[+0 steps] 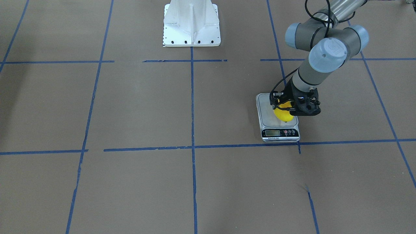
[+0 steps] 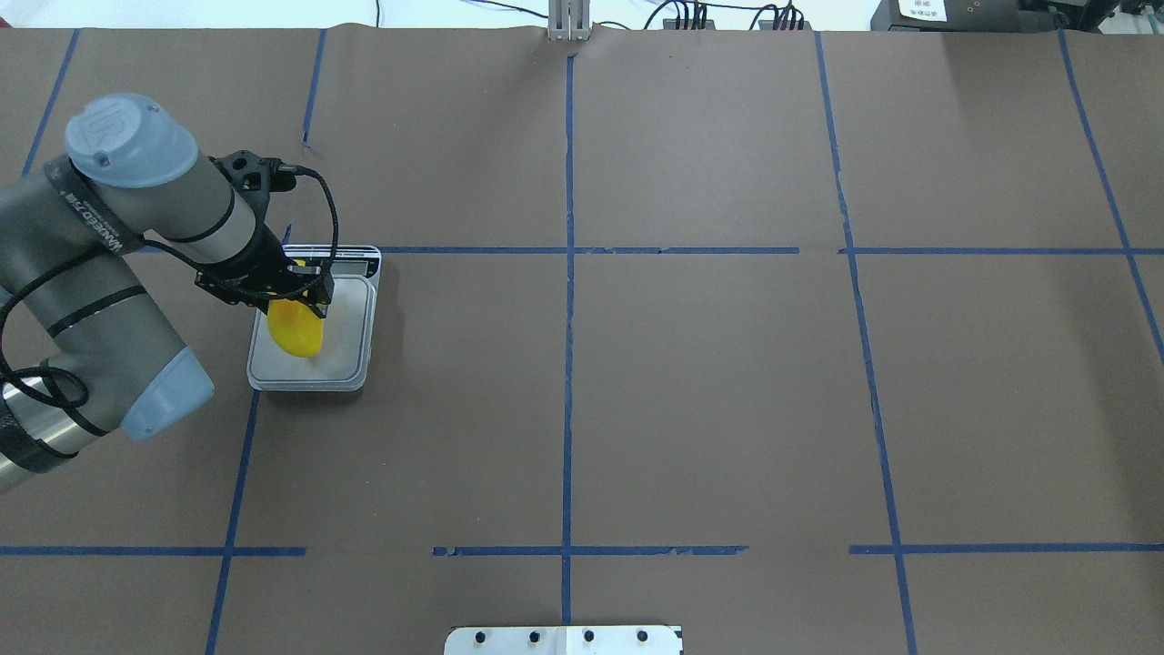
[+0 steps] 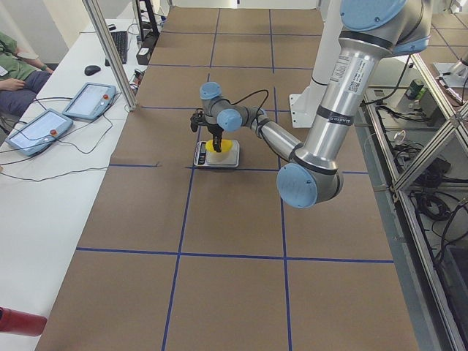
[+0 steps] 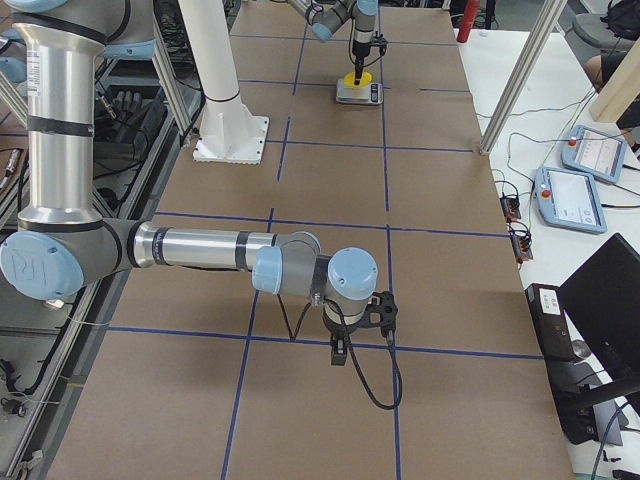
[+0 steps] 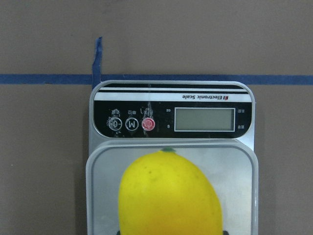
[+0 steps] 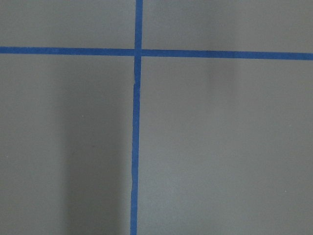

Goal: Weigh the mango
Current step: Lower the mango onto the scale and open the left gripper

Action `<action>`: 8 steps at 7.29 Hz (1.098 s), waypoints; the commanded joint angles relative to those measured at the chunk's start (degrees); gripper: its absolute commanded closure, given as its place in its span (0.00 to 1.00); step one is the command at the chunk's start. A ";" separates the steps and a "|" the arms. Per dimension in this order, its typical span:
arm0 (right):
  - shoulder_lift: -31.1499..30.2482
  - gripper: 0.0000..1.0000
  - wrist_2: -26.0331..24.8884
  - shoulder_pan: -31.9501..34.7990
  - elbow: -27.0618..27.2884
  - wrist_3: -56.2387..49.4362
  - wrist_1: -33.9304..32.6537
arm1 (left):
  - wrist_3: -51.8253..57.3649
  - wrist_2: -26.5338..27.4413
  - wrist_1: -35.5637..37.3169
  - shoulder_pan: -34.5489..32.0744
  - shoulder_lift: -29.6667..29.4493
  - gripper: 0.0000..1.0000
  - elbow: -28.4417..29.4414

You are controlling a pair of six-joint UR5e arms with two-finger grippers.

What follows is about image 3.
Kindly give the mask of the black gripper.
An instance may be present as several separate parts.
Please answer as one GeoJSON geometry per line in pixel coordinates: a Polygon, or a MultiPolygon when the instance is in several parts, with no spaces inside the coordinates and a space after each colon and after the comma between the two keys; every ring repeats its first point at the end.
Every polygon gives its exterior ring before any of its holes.
{"type": "Polygon", "coordinates": [[[213,149],[216,153],[221,153],[223,128],[217,124],[214,117],[207,116],[203,109],[198,108],[190,117],[190,128],[197,132],[200,127],[206,127],[213,135],[213,149]]]}

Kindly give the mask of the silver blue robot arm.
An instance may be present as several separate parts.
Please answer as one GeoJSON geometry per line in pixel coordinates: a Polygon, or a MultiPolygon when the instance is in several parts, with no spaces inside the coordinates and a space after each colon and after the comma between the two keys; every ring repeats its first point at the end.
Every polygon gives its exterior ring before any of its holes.
{"type": "Polygon", "coordinates": [[[200,87],[202,107],[190,118],[192,131],[206,127],[214,150],[223,132],[250,128],[286,165],[276,178],[281,199],[310,208],[337,196],[343,180],[336,158],[379,62],[425,50],[429,43],[432,1],[343,1],[338,41],[341,51],[325,93],[301,142],[270,120],[259,107],[234,105],[218,83],[200,87]]]}

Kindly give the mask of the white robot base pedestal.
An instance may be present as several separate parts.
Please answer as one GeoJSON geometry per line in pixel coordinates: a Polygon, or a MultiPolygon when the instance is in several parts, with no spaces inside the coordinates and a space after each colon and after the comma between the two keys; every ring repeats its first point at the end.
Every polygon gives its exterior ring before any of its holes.
{"type": "Polygon", "coordinates": [[[301,94],[290,95],[293,128],[309,128],[341,52],[339,35],[342,30],[341,1],[316,1],[324,23],[310,84],[301,94]]]}

